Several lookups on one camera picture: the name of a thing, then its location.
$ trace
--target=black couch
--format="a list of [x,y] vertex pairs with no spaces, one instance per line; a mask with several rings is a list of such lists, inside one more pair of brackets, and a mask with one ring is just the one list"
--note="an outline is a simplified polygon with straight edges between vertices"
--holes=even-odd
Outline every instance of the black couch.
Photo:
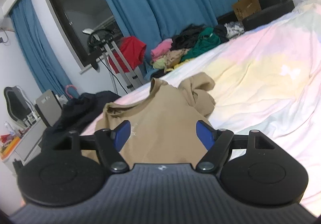
[[[294,9],[292,0],[259,0],[259,3],[262,10],[243,19],[242,23],[245,31],[268,24]],[[217,18],[219,24],[236,22],[237,20],[234,12],[229,12]]]

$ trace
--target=screw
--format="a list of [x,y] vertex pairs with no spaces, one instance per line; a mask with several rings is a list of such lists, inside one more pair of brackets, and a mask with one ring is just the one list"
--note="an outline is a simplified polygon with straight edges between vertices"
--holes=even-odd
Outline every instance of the screw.
[[124,169],[126,169],[127,164],[125,162],[122,161],[116,161],[114,163],[112,163],[111,168],[115,171],[122,171]]
[[201,171],[210,171],[210,170],[214,169],[214,164],[209,161],[204,161],[204,162],[197,164],[197,167]]

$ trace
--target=orange tray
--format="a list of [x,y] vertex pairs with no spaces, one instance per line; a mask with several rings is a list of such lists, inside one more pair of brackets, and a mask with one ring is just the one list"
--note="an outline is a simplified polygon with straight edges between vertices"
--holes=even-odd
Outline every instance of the orange tray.
[[1,155],[1,159],[5,159],[10,152],[12,152],[12,150],[14,149],[14,147],[17,145],[17,143],[20,141],[19,137],[15,137],[12,142],[8,145],[8,147],[2,152],[0,153]]

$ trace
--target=black clothing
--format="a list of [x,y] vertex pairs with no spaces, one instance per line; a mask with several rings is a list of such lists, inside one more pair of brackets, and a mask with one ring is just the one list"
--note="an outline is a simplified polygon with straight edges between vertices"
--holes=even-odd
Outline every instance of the black clothing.
[[204,26],[189,25],[179,35],[173,36],[172,50],[193,48],[198,40],[198,35],[204,30]]
[[221,44],[226,43],[229,40],[226,38],[227,29],[224,25],[217,25],[214,27],[214,33],[219,36]]
[[45,129],[42,135],[42,149],[54,147],[70,130],[81,133],[102,113],[105,104],[114,102],[119,97],[111,91],[102,91],[96,94],[83,93],[78,98],[69,100],[62,107],[62,113],[57,122]]
[[161,69],[161,70],[158,70],[156,72],[154,72],[151,77],[152,78],[161,78],[162,76],[164,76],[165,73],[164,73],[164,69]]

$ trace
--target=power cord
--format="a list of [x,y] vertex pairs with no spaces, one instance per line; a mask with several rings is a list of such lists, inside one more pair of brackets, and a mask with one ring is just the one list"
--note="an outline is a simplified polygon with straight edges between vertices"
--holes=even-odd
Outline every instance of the power cord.
[[9,37],[7,35],[7,32],[3,29],[3,28],[0,28],[2,31],[4,31],[5,35],[7,36],[7,40],[6,41],[3,41],[2,37],[0,37],[0,43],[7,43],[9,41]]
[[102,61],[102,59],[101,59],[100,57],[98,57],[98,58],[99,58],[99,60],[102,62],[102,64],[107,68],[107,70],[117,79],[117,81],[119,82],[120,86],[124,89],[124,91],[125,91],[126,93],[128,93],[128,92],[126,91],[126,89],[123,87],[123,85],[120,83],[120,81],[118,80],[117,76],[113,74],[113,72],[108,68],[108,66]]

